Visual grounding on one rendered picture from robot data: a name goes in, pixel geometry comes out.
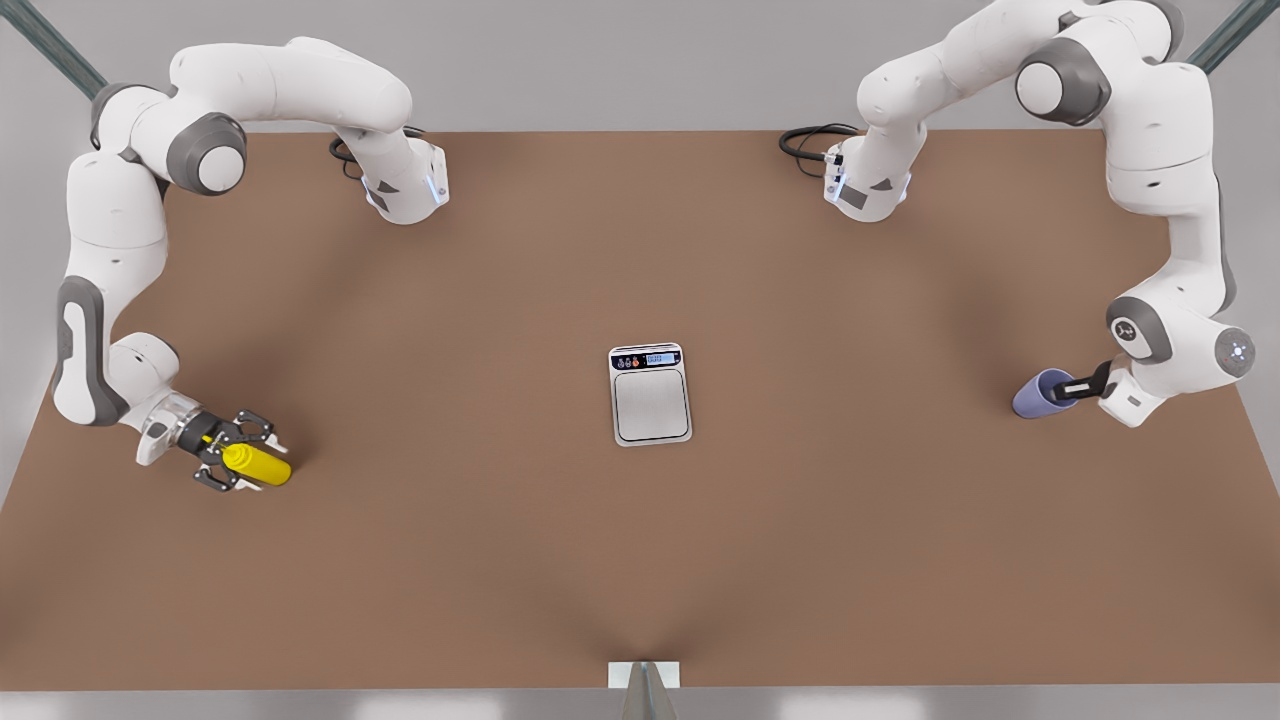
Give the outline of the purple-blue cup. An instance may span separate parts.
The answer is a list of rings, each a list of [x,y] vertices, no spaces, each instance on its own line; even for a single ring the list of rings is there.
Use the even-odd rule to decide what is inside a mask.
[[[1073,377],[1057,368],[1042,370],[1029,379],[1012,397],[1011,407],[1024,419],[1037,419],[1073,407],[1076,398],[1055,398],[1053,388],[1073,380]]]

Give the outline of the yellow sauce bottle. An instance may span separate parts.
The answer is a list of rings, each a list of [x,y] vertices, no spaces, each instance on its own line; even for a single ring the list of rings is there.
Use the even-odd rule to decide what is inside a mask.
[[[292,474],[288,462],[247,443],[225,446],[221,450],[221,465],[233,480],[234,489],[257,489],[262,483],[283,486]]]

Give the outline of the silver digital kitchen scale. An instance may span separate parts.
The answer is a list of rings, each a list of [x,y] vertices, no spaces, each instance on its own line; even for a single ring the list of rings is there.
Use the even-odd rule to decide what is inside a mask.
[[[692,437],[684,350],[677,343],[608,352],[614,441],[623,447]]]

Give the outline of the silver frame post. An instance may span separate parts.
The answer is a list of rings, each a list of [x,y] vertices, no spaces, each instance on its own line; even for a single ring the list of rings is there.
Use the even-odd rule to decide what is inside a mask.
[[[8,20],[87,99],[95,99],[108,85],[93,65],[31,0],[0,0],[0,17]]]
[[[1279,8],[1280,0],[1242,0],[1185,63],[1212,73]]]
[[[648,661],[634,666],[621,720],[678,720],[668,689]]]

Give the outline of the white frame post foot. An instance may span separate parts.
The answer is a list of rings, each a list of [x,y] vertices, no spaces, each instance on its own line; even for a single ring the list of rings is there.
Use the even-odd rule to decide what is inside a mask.
[[[608,682],[611,689],[625,689],[628,687],[634,666],[640,661],[608,662]],[[660,678],[666,689],[680,688],[681,671],[680,662],[676,661],[648,661],[652,670]]]

